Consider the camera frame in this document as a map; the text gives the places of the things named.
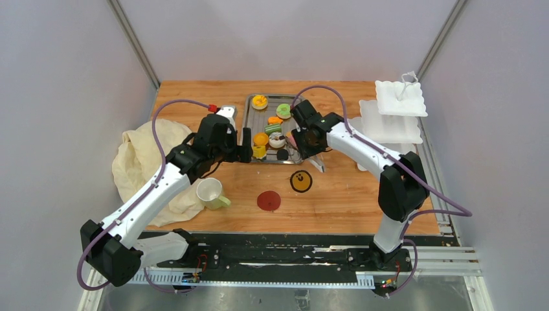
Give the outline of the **metal serving tongs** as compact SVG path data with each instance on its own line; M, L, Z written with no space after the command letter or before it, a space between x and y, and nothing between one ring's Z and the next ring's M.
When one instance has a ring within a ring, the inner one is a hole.
M296 150L297 153L299 153L298 151L298 147L292 147L288 142L287 144L294 150ZM323 159L321 156L318 156L318 155L314 155L312 157L309 157L306 159L307 161L309 161L316 169L318 169L321 173L325 173L326 171L326 167L324 165L324 162L323 162Z

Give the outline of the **white chocolate donut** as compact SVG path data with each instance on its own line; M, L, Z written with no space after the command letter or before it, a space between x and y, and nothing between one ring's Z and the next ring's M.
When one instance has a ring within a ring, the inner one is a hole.
M286 136L282 132L273 132L269 135L269 146L274 149L283 148L286 145Z

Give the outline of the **steel baking tray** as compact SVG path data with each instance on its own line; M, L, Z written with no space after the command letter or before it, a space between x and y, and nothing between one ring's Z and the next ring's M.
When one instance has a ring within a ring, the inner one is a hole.
M290 114L294 97L252 94L246 99L242 126L251 131L253 162L287 165L303 162L290 138L291 131L297 128Z

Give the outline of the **white three-tier dessert stand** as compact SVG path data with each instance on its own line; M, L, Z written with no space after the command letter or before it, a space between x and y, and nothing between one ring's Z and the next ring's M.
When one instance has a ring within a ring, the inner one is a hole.
M427 117L421 84L415 72L401 75L400 81L375 81L376 98L360 100L360 116L350 125L384 147L401 154L416 151L423 144L418 121Z

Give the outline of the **pink macaron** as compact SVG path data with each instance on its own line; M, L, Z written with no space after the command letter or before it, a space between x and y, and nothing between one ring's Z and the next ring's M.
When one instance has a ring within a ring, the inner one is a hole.
M297 147L295 139L291 133L286 134L286 140L292 147Z

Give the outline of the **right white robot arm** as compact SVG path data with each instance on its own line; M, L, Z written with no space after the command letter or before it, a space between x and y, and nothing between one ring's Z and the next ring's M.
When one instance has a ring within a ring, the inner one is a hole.
M430 194L420 157L381 146L358 132L348 119L336 113L321 115L308 100L294 105L291 115L297 124L292 135L302 158L336 150L377 178L377 201L383 217L374 236L370 262L379 270L388 269L396 261L395 250L403 243L410 217Z

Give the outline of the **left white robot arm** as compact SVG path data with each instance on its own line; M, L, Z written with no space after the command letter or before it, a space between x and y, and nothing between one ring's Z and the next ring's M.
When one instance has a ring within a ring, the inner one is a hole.
M139 236L173 198L205 176L212 165L251 162L251 129L242 130L243 141L238 144L232 123L228 117L208 114L196 133L189 134L163 156L159 169L134 197L101 222L88 220L81 226L83 253L78 261L77 280L82 288L101 288L84 282L85 262L116 287L158 262L175 260L184 268L197 262L199 252L189 244L190 236L185 231L144 240Z

